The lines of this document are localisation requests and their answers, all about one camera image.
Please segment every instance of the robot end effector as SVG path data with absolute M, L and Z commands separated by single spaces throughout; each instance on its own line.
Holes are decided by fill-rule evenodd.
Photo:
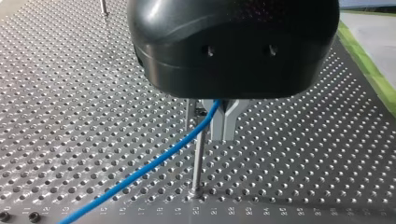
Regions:
M 338 0 L 181 1 L 129 1 L 134 49 L 156 88 L 190 99 L 186 128 L 197 99 L 223 99 L 212 140 L 233 140 L 249 99 L 313 85 L 339 22 Z

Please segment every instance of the metal plate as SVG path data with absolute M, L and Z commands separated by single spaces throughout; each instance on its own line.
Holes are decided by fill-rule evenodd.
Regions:
M 184 136 L 144 78 L 125 1 L 31 1 L 0 29 L 0 211 L 55 223 Z M 395 118 L 338 41 L 311 90 L 252 101 L 236 140 L 194 144 L 79 223 L 393 223 Z

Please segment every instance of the small hole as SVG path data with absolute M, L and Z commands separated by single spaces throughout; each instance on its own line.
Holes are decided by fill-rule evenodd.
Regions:
M 207 57 L 211 58 L 215 55 L 215 50 L 213 49 L 213 47 L 205 45 L 202 47 L 202 53 L 205 54 Z
M 265 57 L 275 57 L 277 55 L 277 46 L 267 45 L 262 48 L 262 53 Z

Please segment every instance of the printed number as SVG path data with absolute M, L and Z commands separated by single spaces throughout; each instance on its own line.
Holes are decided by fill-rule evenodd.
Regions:
M 175 208 L 175 215 L 177 216 L 181 215 L 181 208 Z
M 355 216 L 355 214 L 353 213 L 352 208 L 347 208 L 347 209 L 346 209 L 346 214 L 349 215 L 350 217 Z
M 192 214 L 193 215 L 199 215 L 199 207 L 193 207 L 192 208 Z
M 245 211 L 247 212 L 247 215 L 248 215 L 248 216 L 253 215 L 253 211 L 251 210 L 251 207 L 247 207 L 247 208 L 245 209 Z
M 305 212 L 304 212 L 303 208 L 297 208 L 297 215 L 300 217 L 305 216 Z
M 157 216 L 163 215 L 163 208 L 159 207 L 157 208 Z
M 269 208 L 264 208 L 263 210 L 264 210 L 264 212 L 262 213 L 263 215 L 265 215 L 265 216 L 270 216 L 271 215 Z
M 228 215 L 229 216 L 235 215 L 235 208 L 234 207 L 229 207 L 228 208 Z
M 144 208 L 137 208 L 137 211 L 138 211 L 138 215 L 139 216 L 143 216 L 143 215 L 145 215 L 145 209 Z

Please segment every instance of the metal pin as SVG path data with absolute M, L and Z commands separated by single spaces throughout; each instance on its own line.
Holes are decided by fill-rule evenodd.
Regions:
M 194 171 L 192 174 L 192 188 L 190 190 L 190 196 L 192 198 L 200 198 L 203 193 L 203 190 L 201 188 L 201 172 L 206 133 L 207 128 L 202 130 L 197 137 L 197 145 L 195 147 Z
M 100 5 L 102 7 L 102 13 L 107 16 L 108 12 L 107 12 L 107 8 L 106 8 L 106 0 L 100 0 Z

